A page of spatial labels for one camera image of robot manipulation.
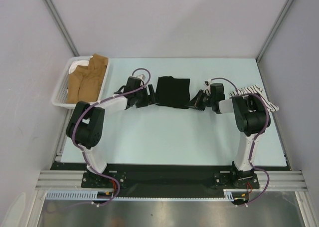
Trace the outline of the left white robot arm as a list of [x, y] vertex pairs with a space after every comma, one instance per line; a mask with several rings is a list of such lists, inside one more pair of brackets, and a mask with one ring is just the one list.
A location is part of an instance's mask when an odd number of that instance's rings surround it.
[[99, 144], [103, 135], [104, 120], [116, 112], [125, 111], [133, 106], [136, 108], [156, 104], [155, 90], [152, 84], [144, 82], [142, 76], [130, 76], [111, 97], [92, 104], [79, 101], [66, 129], [66, 135], [74, 146], [80, 149], [87, 164], [87, 169], [94, 173], [93, 182], [100, 187], [110, 181], [110, 174], [104, 170], [107, 160], [102, 154]]

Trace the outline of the black tank top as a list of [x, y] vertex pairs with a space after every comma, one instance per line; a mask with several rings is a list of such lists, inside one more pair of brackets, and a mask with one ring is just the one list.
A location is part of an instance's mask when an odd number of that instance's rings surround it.
[[162, 76], [158, 78], [156, 99], [158, 106], [188, 109], [190, 79]]

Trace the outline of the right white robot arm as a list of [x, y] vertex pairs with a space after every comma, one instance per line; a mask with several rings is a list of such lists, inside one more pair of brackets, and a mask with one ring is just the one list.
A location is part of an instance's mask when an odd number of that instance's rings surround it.
[[236, 89], [225, 98], [222, 83], [207, 82], [204, 90], [199, 90], [187, 106], [200, 111], [209, 107], [216, 114], [233, 113], [240, 134], [239, 147], [231, 173], [230, 183], [241, 188], [248, 182], [245, 172], [254, 169], [255, 149], [261, 136], [271, 124], [270, 113], [279, 107], [270, 102], [263, 94], [262, 88], [252, 85]]

